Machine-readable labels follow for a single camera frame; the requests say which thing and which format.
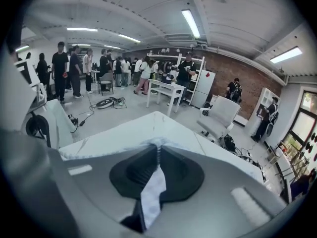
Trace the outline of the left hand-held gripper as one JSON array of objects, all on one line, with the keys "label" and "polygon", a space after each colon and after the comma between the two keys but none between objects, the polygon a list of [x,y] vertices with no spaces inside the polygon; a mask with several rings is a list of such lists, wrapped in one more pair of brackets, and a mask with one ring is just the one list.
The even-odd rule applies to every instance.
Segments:
[{"label": "left hand-held gripper", "polygon": [[[36,96],[30,106],[30,110],[35,110],[45,105],[47,102],[47,93],[43,83],[31,65],[29,59],[18,61],[14,64],[24,79],[28,82]],[[27,119],[25,130],[27,135],[46,141],[48,147],[51,147],[50,128],[47,120],[41,116],[31,112],[31,117]]]}]

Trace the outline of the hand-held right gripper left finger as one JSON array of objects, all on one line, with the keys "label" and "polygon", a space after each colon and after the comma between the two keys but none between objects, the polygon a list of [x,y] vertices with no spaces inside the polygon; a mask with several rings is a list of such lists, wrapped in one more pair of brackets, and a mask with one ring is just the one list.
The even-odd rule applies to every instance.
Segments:
[{"label": "hand-held right gripper left finger", "polygon": [[120,224],[144,224],[159,213],[159,196],[150,185],[156,181],[157,148],[147,146],[121,153],[61,161],[84,199]]}]

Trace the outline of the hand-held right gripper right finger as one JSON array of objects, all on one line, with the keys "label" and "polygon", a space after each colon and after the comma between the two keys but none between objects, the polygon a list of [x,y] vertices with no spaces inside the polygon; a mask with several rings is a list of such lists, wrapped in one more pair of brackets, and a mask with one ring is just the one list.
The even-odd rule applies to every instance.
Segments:
[{"label": "hand-held right gripper right finger", "polygon": [[166,191],[162,229],[257,229],[286,203],[236,166],[215,158],[163,147]]}]

